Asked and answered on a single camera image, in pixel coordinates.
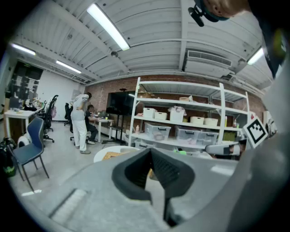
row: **white corrugated ceiling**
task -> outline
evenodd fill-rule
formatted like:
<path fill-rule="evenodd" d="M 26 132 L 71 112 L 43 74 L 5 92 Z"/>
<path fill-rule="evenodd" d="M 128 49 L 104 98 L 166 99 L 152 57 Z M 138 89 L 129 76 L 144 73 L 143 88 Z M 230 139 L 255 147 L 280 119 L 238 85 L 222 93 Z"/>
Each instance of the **white corrugated ceiling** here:
<path fill-rule="evenodd" d="M 108 15 L 130 45 L 126 51 L 87 13 L 96 3 Z M 232 61 L 236 74 L 231 82 L 246 81 L 261 93 L 272 77 L 265 59 L 253 66 L 247 60 L 261 46 L 261 30 L 250 13 L 226 22 L 204 19 L 200 28 L 188 14 L 191 0 L 48 0 L 32 12 L 15 33 L 12 42 L 36 51 L 35 57 L 21 59 L 50 69 L 62 69 L 60 61 L 81 70 L 68 77 L 88 84 L 106 78 L 139 73 L 179 73 L 184 71 L 187 50 L 194 49 Z M 118 58 L 111 57 L 117 51 Z"/>

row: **floor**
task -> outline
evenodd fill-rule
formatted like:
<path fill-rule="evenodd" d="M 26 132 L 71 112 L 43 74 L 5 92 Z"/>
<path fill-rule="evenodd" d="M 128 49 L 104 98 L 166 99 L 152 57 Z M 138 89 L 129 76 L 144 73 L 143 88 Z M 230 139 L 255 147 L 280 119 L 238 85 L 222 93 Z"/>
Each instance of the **floor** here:
<path fill-rule="evenodd" d="M 25 165 L 25 170 L 34 190 L 41 190 L 41 192 L 26 195 L 27 193 L 31 193 L 31 188 L 27 181 L 22 181 L 18 171 L 14 177 L 10 178 L 10 184 L 14 190 L 35 206 L 45 198 L 46 194 L 49 194 L 51 189 L 63 184 L 69 177 L 92 164 L 94 156 L 98 151 L 109 146 L 119 145 L 115 143 L 105 145 L 96 143 L 95 145 L 87 145 L 87 149 L 91 151 L 91 154 L 80 154 L 79 150 L 73 145 L 73 141 L 69 139 L 73 134 L 69 131 L 68 126 L 64 126 L 61 122 L 52 122 L 51 127 L 54 131 L 48 132 L 48 135 L 53 138 L 55 142 L 52 143 L 50 140 L 44 141 L 46 147 L 42 154 L 42 159 L 49 174 L 49 179 L 43 170 L 40 159 L 35 160 L 38 170 L 35 168 L 33 162 Z M 2 141 L 3 137 L 3 122 L 1 122 L 0 141 Z M 104 136 L 102 136 L 101 139 L 108 140 L 108 138 Z M 164 190 L 160 183 L 148 178 L 146 190 L 151 192 L 153 207 L 157 213 L 162 216 Z"/>

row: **person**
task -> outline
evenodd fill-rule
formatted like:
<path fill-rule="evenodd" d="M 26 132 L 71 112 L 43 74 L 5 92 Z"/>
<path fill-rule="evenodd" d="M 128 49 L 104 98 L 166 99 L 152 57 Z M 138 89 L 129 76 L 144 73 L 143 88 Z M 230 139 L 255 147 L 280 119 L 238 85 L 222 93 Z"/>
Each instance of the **person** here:
<path fill-rule="evenodd" d="M 280 73 L 290 37 L 288 8 L 280 6 L 279 2 L 275 3 L 279 8 L 276 10 L 271 2 L 262 0 L 195 0 L 203 15 L 211 22 L 225 21 L 244 11 L 252 12 L 263 33 L 263 53 L 274 79 Z"/>
<path fill-rule="evenodd" d="M 94 112 L 94 106 L 88 105 L 87 110 L 86 110 L 85 121 L 86 121 L 87 130 L 91 132 L 91 137 L 89 138 L 89 141 L 88 141 L 89 144 L 95 144 L 95 137 L 98 133 L 98 130 L 96 129 L 96 127 L 90 124 L 90 122 L 94 122 L 97 120 L 97 118 L 91 117 L 91 113 L 93 112 Z"/>
<path fill-rule="evenodd" d="M 91 99 L 91 93 L 80 94 L 73 100 L 73 110 L 71 113 L 73 137 L 76 148 L 80 149 L 82 154 L 90 154 L 87 150 L 86 138 L 87 127 L 85 123 L 86 103 Z"/>

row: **hair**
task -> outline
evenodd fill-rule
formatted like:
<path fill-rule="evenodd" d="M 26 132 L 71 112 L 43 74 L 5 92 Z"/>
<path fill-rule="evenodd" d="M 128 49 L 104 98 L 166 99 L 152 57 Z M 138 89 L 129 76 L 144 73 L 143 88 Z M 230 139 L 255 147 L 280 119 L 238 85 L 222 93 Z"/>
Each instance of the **hair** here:
<path fill-rule="evenodd" d="M 89 96 L 89 98 L 92 97 L 92 94 L 90 92 L 86 92 L 85 94 L 87 94 Z"/>
<path fill-rule="evenodd" d="M 94 108 L 93 105 L 88 105 L 88 106 L 87 106 L 87 110 L 89 110 L 89 109 L 92 108 L 92 107 Z"/>

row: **shelving unit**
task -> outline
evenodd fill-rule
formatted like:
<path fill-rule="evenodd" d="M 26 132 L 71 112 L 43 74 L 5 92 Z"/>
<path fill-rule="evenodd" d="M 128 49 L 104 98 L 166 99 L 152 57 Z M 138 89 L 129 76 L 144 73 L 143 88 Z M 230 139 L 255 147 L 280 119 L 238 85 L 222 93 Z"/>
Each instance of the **shelving unit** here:
<path fill-rule="evenodd" d="M 179 95 L 192 95 L 198 97 L 206 97 L 208 98 L 208 102 L 206 103 L 199 103 L 199 102 L 190 102 L 190 101 L 179 101 L 179 100 L 170 100 L 170 99 L 155 99 L 155 98 L 138 98 L 138 91 L 142 87 L 146 92 L 151 93 L 166 93 L 166 94 L 179 94 Z M 240 99 L 245 98 L 247 101 L 247 111 L 237 110 L 233 108 L 226 107 L 226 101 L 228 102 L 235 102 Z M 221 105 L 214 105 L 212 104 L 212 99 L 218 99 L 221 101 Z M 211 113 L 212 111 L 218 109 L 221 115 L 221 125 L 220 126 L 208 126 L 208 125 L 200 125 L 200 124 L 193 124 L 189 122 L 179 122 L 179 121 L 169 121 L 169 120 L 160 120 L 155 118 L 145 118 L 135 115 L 135 108 L 139 102 L 142 102 L 145 106 L 162 106 L 162 107 L 172 107 L 172 106 L 182 106 L 185 110 L 195 110 L 195 111 L 206 111 Z M 154 141 L 156 143 L 168 144 L 168 145 L 180 145 L 180 143 L 173 137 L 169 137 L 167 140 L 162 141 L 155 141 L 149 138 L 145 133 L 144 134 L 133 134 L 133 122 L 134 119 L 140 119 L 141 125 L 143 121 L 153 121 L 159 123 L 167 123 L 172 125 L 180 125 L 180 126 L 190 126 L 190 127 L 197 127 L 202 128 L 203 130 L 218 130 L 219 137 L 218 137 L 218 144 L 222 143 L 224 131 L 240 131 L 241 128 L 233 128 L 233 127 L 225 127 L 225 116 L 226 115 L 238 115 L 243 114 L 247 115 L 247 120 L 249 121 L 249 101 L 247 92 L 245 95 L 240 93 L 235 93 L 230 90 L 225 90 L 223 88 L 223 84 L 219 83 L 219 87 L 210 86 L 210 85 L 203 85 L 203 84 L 196 84 L 196 83 L 189 83 L 189 82 L 168 82 L 168 81 L 140 81 L 140 77 L 138 78 L 136 91 L 135 91 L 135 98 L 133 104 L 133 111 L 132 111 L 132 118 L 131 118 L 131 125 L 130 125 L 130 135 L 129 135 L 129 144 L 131 144 L 131 138 L 137 137 L 144 140 Z M 197 149 L 204 149 L 205 146 L 203 145 L 186 145 L 182 144 L 183 147 L 191 147 Z"/>

